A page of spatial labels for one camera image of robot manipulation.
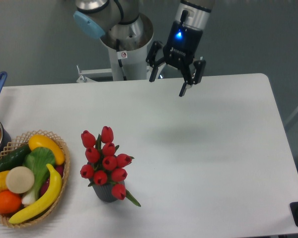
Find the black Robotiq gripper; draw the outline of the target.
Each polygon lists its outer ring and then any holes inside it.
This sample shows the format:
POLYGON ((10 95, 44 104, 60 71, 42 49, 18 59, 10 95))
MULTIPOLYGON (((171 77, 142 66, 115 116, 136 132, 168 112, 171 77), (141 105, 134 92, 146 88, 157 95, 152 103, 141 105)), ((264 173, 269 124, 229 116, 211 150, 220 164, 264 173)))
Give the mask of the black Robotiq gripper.
POLYGON ((187 89, 193 85, 199 84, 204 75, 206 61, 200 59, 193 62, 193 59, 202 34, 203 30, 186 27, 180 22, 174 21, 166 45, 164 46, 161 41, 154 41, 148 52, 146 62, 152 68, 149 82, 155 81, 159 67, 166 62, 166 64, 179 69, 183 76, 184 83, 179 97, 183 97, 187 89), (164 56, 156 60, 158 51, 162 49, 164 56), (195 68, 194 73, 189 67, 192 62, 195 68))

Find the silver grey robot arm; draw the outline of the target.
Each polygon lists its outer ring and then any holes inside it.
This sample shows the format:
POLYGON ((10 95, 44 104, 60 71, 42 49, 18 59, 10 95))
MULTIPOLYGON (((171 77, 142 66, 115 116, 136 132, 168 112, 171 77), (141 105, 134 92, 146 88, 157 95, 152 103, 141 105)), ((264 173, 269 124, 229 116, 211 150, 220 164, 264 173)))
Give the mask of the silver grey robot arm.
POLYGON ((154 82, 163 65, 179 70, 184 79, 179 95, 201 82, 206 66, 195 52, 215 2, 182 0, 166 44, 153 41, 153 25, 139 12, 137 0, 77 0, 74 20, 83 33, 108 49, 115 81, 154 82))

